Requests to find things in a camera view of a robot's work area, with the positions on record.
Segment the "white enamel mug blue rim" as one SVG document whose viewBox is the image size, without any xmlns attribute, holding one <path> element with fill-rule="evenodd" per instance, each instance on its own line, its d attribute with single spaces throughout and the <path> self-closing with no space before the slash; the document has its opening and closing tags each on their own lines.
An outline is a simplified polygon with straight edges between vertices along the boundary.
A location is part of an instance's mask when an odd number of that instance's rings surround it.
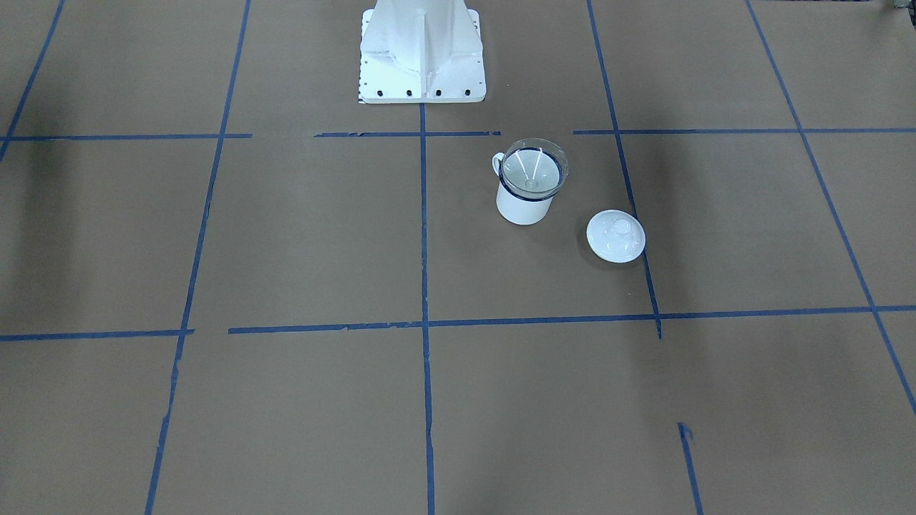
<svg viewBox="0 0 916 515">
<path fill-rule="evenodd" d="M 533 225 L 542 220 L 552 204 L 552 198 L 546 201 L 526 202 L 512 196 L 500 184 L 495 197 L 498 212 L 508 222 L 516 225 Z"/>
</svg>

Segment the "clear plastic funnel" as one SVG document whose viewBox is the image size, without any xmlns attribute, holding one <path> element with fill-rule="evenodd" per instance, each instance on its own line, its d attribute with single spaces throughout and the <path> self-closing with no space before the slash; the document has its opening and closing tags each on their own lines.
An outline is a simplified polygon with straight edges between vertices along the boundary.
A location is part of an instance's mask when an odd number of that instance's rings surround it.
<svg viewBox="0 0 916 515">
<path fill-rule="evenodd" d="M 546 201 L 562 189 L 569 159 L 558 144 L 543 138 L 523 138 L 492 157 L 500 184 L 526 202 Z"/>
</svg>

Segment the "white ceramic lid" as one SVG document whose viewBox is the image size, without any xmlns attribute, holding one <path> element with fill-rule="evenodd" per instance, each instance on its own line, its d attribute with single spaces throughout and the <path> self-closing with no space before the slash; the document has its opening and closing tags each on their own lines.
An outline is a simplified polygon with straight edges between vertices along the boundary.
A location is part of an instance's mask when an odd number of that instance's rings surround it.
<svg viewBox="0 0 916 515">
<path fill-rule="evenodd" d="M 589 247 L 601 260 L 628 263 L 645 251 L 645 230 L 632 215 L 621 210 L 605 210 L 589 219 L 585 235 Z"/>
</svg>

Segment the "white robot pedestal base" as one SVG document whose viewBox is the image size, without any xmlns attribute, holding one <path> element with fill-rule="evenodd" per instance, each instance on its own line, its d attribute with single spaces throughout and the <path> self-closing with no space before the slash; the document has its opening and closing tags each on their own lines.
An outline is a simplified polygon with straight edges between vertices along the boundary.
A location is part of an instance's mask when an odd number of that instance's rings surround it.
<svg viewBox="0 0 916 515">
<path fill-rule="evenodd" d="M 377 1 L 362 13 L 359 49 L 364 104 L 487 97 L 480 16 L 464 1 Z"/>
</svg>

